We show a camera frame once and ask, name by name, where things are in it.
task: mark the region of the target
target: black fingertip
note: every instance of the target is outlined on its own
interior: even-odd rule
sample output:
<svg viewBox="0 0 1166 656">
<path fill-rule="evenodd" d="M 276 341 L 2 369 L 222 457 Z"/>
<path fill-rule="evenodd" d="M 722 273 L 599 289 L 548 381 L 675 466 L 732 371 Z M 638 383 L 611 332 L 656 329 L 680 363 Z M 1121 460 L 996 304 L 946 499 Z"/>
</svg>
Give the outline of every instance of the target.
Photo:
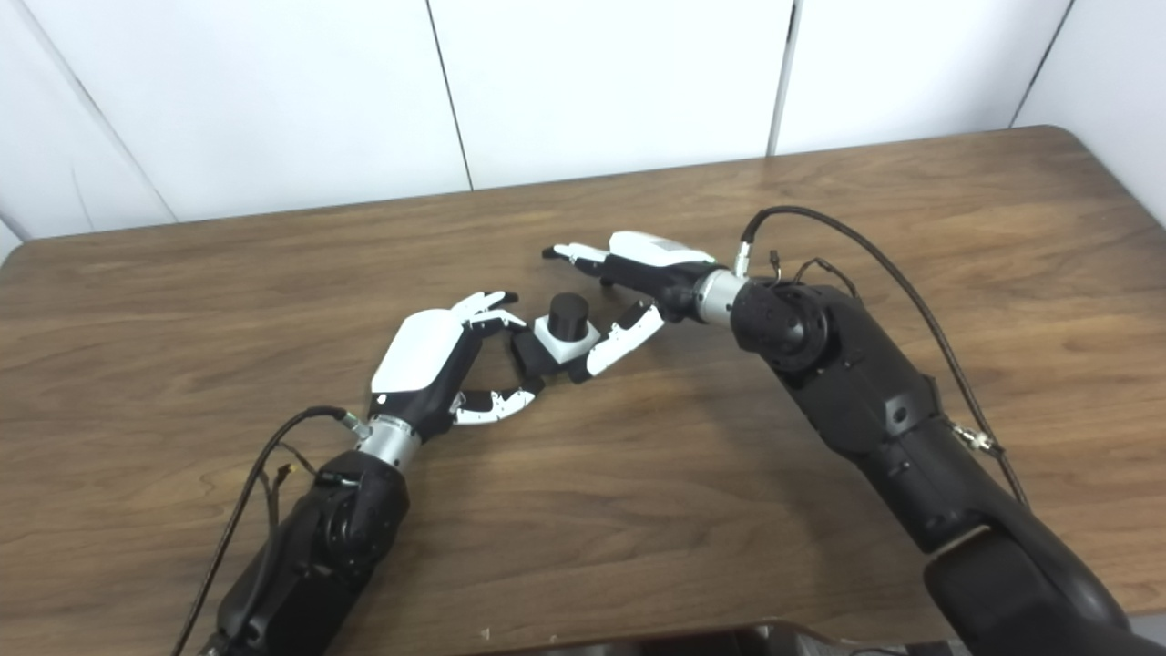
<svg viewBox="0 0 1166 656">
<path fill-rule="evenodd" d="M 539 396 L 539 393 L 541 393 L 546 387 L 547 383 L 543 382 L 542 379 L 539 379 L 536 376 L 522 381 L 522 389 L 531 393 L 534 396 Z"/>
</svg>

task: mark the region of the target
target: black arm joint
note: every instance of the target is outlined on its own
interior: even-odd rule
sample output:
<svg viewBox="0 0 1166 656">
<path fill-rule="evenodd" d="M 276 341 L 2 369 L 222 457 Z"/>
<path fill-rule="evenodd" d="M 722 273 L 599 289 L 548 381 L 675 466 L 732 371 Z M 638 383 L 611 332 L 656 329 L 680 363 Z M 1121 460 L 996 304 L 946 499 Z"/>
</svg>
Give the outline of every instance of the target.
<svg viewBox="0 0 1166 656">
<path fill-rule="evenodd" d="M 800 284 L 746 284 L 731 313 L 737 346 L 760 355 L 779 375 L 813 369 L 830 346 L 831 323 L 821 292 Z"/>
</svg>

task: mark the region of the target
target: cable connector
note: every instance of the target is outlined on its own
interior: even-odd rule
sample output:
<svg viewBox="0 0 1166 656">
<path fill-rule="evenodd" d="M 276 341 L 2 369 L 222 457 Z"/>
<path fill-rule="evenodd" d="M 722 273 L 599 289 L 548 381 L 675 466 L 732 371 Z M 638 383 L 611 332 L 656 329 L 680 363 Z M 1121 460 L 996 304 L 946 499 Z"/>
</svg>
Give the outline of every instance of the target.
<svg viewBox="0 0 1166 656">
<path fill-rule="evenodd" d="M 359 417 L 352 415 L 351 412 L 344 414 L 344 418 L 340 419 L 340 424 L 343 424 L 345 429 L 356 433 L 357 438 L 361 440 L 372 435 L 372 426 L 365 424 Z"/>
<path fill-rule="evenodd" d="M 949 422 L 948 426 L 950 426 L 955 437 L 960 438 L 960 440 L 963 442 L 963 445 L 971 451 L 982 451 L 993 458 L 1004 453 L 1004 450 L 993 443 L 992 439 L 988 437 L 988 433 L 983 431 L 972 431 L 971 429 L 967 429 L 954 422 Z"/>
<path fill-rule="evenodd" d="M 737 259 L 732 262 L 732 274 L 737 277 L 744 277 L 749 271 L 749 253 L 752 252 L 753 244 L 749 241 L 742 241 L 740 247 L 737 248 Z"/>
</svg>

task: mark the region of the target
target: silver metal connector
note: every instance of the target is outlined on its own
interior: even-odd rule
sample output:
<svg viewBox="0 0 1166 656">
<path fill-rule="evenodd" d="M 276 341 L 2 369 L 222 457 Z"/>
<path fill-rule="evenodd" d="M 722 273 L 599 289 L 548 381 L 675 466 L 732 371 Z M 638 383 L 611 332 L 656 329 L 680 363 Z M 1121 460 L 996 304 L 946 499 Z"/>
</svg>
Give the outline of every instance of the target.
<svg viewBox="0 0 1166 656">
<path fill-rule="evenodd" d="M 732 274 L 737 277 L 744 277 L 749 271 L 749 253 L 752 251 L 753 245 L 746 241 L 742 241 L 737 248 L 737 259 L 732 262 Z"/>
<path fill-rule="evenodd" d="M 340 419 L 340 424 L 343 424 L 345 429 L 356 433 L 357 438 L 361 440 L 372 435 L 372 428 L 351 412 L 344 415 L 344 419 Z"/>
<path fill-rule="evenodd" d="M 953 423 L 951 432 L 955 433 L 955 437 L 963 442 L 964 446 L 972 451 L 991 452 L 996 447 L 992 439 L 989 438 L 988 433 L 983 431 L 972 431 L 971 429 L 965 429 Z"/>
<path fill-rule="evenodd" d="M 421 438 L 413 431 L 413 426 L 396 417 L 378 415 L 372 418 L 368 429 L 368 436 L 357 443 L 357 451 L 380 459 L 398 472 L 405 472 L 421 449 Z"/>
</svg>

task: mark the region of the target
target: small object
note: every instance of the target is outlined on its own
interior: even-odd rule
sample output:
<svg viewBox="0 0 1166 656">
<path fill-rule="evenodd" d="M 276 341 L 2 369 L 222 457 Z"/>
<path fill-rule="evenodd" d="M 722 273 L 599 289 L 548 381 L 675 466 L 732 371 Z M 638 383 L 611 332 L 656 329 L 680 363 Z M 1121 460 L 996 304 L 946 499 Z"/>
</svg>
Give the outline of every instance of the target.
<svg viewBox="0 0 1166 656">
<path fill-rule="evenodd" d="M 514 360 L 524 378 L 550 376 L 599 341 L 599 331 L 588 320 L 590 308 L 578 294 L 556 294 L 550 311 L 534 320 L 534 330 L 515 333 L 511 340 Z"/>
<path fill-rule="evenodd" d="M 560 343 L 575 344 L 588 336 L 588 304 L 578 294 L 555 294 L 550 298 L 547 327 L 550 337 Z"/>
</svg>

